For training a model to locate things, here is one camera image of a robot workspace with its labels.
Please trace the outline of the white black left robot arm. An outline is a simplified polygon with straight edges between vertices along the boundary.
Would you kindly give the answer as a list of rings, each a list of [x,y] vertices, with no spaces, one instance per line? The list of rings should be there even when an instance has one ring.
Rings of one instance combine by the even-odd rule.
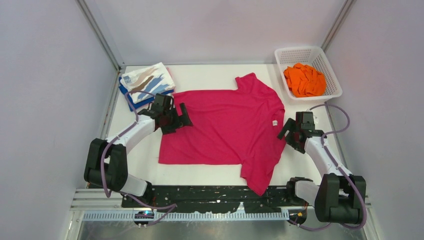
[[[172,96],[157,93],[147,108],[135,113],[134,122],[127,128],[115,136],[96,138],[90,143],[83,178],[91,185],[103,187],[107,196],[111,192],[130,194],[141,207],[148,207],[154,199],[148,190],[150,183],[129,174],[128,153],[156,130],[167,135],[191,126],[185,103],[176,107]]]

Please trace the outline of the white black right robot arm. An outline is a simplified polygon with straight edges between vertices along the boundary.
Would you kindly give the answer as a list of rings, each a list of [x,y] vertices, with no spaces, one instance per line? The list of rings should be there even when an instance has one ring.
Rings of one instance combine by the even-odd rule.
[[[320,184],[305,177],[287,182],[285,198],[291,205],[301,202],[313,206],[320,222],[337,223],[350,228],[366,222],[366,181],[354,175],[334,156],[327,135],[315,128],[311,111],[298,111],[289,118],[277,136],[295,151],[308,155],[320,176]]]

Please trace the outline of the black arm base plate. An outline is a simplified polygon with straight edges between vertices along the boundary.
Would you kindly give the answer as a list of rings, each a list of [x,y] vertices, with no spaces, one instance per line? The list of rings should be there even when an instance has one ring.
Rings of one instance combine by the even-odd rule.
[[[224,185],[153,185],[143,196],[122,193],[123,208],[148,207],[165,213],[234,213],[243,208],[248,214],[277,213],[283,208],[301,210],[311,204],[294,195],[288,185],[271,185],[262,195],[247,186]]]

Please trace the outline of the magenta t shirt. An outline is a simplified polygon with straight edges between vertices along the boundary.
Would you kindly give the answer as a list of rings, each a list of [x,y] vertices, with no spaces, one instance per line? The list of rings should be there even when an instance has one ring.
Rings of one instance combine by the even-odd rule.
[[[235,78],[237,88],[174,94],[192,121],[161,138],[158,161],[166,165],[240,165],[240,177],[263,195],[286,143],[278,138],[285,106],[255,73]]]

